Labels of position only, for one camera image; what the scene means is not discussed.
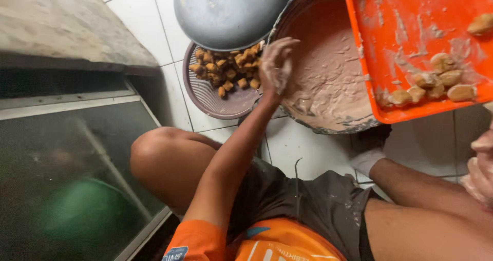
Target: gray pot lid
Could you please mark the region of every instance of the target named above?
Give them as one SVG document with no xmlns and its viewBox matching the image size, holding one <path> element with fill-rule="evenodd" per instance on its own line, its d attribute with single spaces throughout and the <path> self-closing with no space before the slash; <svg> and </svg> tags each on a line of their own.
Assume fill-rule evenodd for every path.
<svg viewBox="0 0 493 261">
<path fill-rule="evenodd" d="M 271 31 L 289 0 L 175 0 L 185 34 L 210 50 L 252 46 Z"/>
</svg>

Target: green object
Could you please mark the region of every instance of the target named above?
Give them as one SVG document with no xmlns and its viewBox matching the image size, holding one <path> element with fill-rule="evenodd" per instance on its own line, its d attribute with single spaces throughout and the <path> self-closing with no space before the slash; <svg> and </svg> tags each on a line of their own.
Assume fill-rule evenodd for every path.
<svg viewBox="0 0 493 261">
<path fill-rule="evenodd" d="M 108 251 L 109 256 L 118 254 L 145 225 L 120 190 L 95 179 L 60 188 L 42 206 L 39 218 L 41 232 L 58 250 L 63 245 L 69 254 L 96 259 Z"/>
</svg>

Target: glass panel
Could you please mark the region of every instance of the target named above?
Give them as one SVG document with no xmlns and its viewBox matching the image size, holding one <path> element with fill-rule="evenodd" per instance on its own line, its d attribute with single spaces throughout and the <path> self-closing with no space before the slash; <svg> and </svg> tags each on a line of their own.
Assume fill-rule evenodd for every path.
<svg viewBox="0 0 493 261">
<path fill-rule="evenodd" d="M 116 72 L 0 70 L 0 99 L 128 90 Z"/>
<path fill-rule="evenodd" d="M 111 260 L 164 204 L 130 174 L 141 102 L 0 121 L 0 259 Z"/>
</svg>

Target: leg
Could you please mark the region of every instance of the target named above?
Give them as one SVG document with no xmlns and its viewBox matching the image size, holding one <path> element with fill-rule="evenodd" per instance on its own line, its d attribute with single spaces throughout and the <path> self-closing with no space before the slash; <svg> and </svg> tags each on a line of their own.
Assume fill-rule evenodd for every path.
<svg viewBox="0 0 493 261">
<path fill-rule="evenodd" d="M 382 260 L 491 260 L 493 239 L 446 213 L 371 199 L 365 210 L 370 247 Z"/>
<path fill-rule="evenodd" d="M 490 233 L 493 238 L 493 216 L 483 211 L 458 184 L 415 171 L 387 158 L 380 159 L 372 167 L 370 178 L 396 204 L 456 216 Z"/>
<path fill-rule="evenodd" d="M 160 127 L 135 140 L 130 167 L 133 176 L 153 195 L 183 215 L 220 146 L 197 133 Z"/>
</svg>

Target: batter residue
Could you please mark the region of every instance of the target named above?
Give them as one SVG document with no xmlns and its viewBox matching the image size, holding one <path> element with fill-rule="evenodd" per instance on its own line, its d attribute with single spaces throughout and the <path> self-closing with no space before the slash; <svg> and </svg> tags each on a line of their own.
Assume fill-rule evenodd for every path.
<svg viewBox="0 0 493 261">
<path fill-rule="evenodd" d="M 295 118 L 332 130 L 374 119 L 345 0 L 309 3 L 280 36 L 301 40 L 282 103 Z"/>
</svg>

